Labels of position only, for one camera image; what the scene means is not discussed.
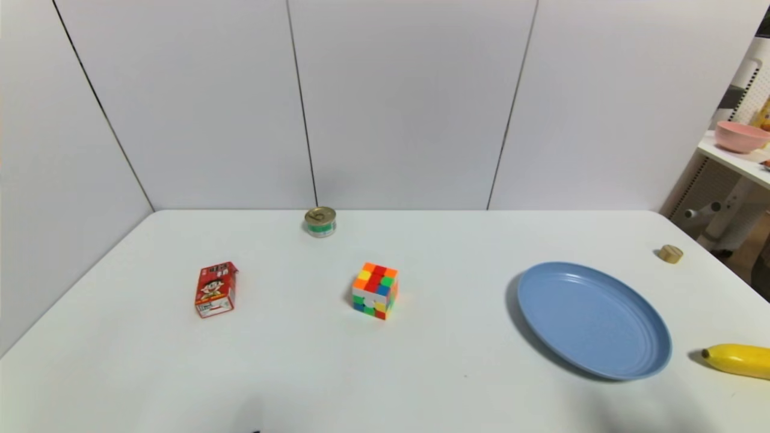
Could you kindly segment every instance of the wooden cork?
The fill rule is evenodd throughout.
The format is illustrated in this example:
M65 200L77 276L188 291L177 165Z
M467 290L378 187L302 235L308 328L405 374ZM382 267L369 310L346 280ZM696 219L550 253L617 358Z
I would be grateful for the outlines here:
M658 251L658 257L660 257L661 260L667 263L677 263L683 255L685 254L682 253L680 249L678 249L677 247L674 247L673 245L664 245Z

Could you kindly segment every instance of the red juice box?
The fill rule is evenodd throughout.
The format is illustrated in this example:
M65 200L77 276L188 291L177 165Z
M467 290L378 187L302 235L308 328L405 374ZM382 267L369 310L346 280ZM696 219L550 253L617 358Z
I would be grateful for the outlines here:
M236 274L233 262L204 267L198 276L195 308L202 318L230 311L236 307Z

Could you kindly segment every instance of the canned food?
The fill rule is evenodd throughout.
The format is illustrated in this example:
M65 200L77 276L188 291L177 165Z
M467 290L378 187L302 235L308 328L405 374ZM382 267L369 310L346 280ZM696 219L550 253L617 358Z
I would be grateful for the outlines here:
M327 237L336 230L336 212L330 207L314 207L305 214L307 233L314 237Z

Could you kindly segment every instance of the plate rim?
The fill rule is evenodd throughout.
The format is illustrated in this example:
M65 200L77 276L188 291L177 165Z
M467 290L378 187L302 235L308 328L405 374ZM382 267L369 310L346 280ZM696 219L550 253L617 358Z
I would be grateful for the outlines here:
M654 318L657 319L660 322L660 324L662 325L662 327L663 327L663 331L664 331L663 334L664 334L664 338L665 338L665 344L668 346L668 353L666 354L665 359L660 363L660 365L658 365L656 368L653 368L651 371L648 371L645 374L630 374L630 375L627 375L627 374L626 375L623 375L623 374L607 374L607 373L604 373L602 371L598 371L598 370L595 370L593 368L589 368L589 367L587 367L587 366L585 366L583 364L577 363L576 361L572 360L570 357L565 355L562 351L560 351L556 347L554 347L551 344L551 342L548 341L546 338L544 338L541 335L541 333L538 331L538 329L535 326L532 325L532 321L527 316L527 312L522 307L522 303L521 303L521 285L524 282L524 278L532 270L535 270L538 267L543 267L543 266L547 266L547 265L568 265L568 266L571 266L571 267L581 268L582 270L587 270L587 271L592 272L592 273L600 274L600 275L603 275L603 276L609 278L610 280L613 280L617 284L620 284L621 286L625 287L627 290L630 290L633 294L636 294L639 297L639 299L641 300L641 302L643 302L650 309L650 311L652 311L652 313L654 315ZM628 284L624 283L623 281L619 280L618 278L615 278L615 277L611 276L610 274L602 272L602 271L600 271L598 269L595 269L593 267L589 267L589 266L586 266L586 265L583 265L583 264L579 264L579 263L564 262L564 261L550 261L550 262L543 262L543 263L535 264L535 265L529 267L526 271L524 271L521 274L521 278L519 279L519 282L518 282L517 287L516 287L516 301L517 301L518 307L519 307L518 310L521 312L521 315L524 317L524 321L527 322L527 326L530 328L530 330L532 330L533 334L535 334L537 336L537 338L540 339L540 341L543 344L545 344L546 347L548 347L548 349L553 351L556 355L558 355L561 359L563 359L566 362L568 362L570 365L573 365L576 368L580 368L583 371L587 371L588 373L594 374L594 375L596 375L596 376L598 376L600 378L612 379L612 380L616 380L616 381L633 381L633 380L637 380L637 379L649 378L650 376L654 376L654 375L660 373L661 371L663 371L663 369L665 369L666 366L668 365L668 362L671 360L672 352L674 351L674 342L671 339L671 332L668 330L668 325L663 320L663 317L658 312L658 310L656 310L655 307L653 307L652 304L650 304L650 302L645 297L641 296L641 294L639 292L634 290L633 287L629 286Z

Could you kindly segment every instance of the rubik's cube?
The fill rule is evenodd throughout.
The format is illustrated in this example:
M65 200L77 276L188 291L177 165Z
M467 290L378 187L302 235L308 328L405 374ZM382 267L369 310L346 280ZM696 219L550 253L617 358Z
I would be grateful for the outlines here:
M398 296L398 271L365 263L350 290L353 308L386 320Z

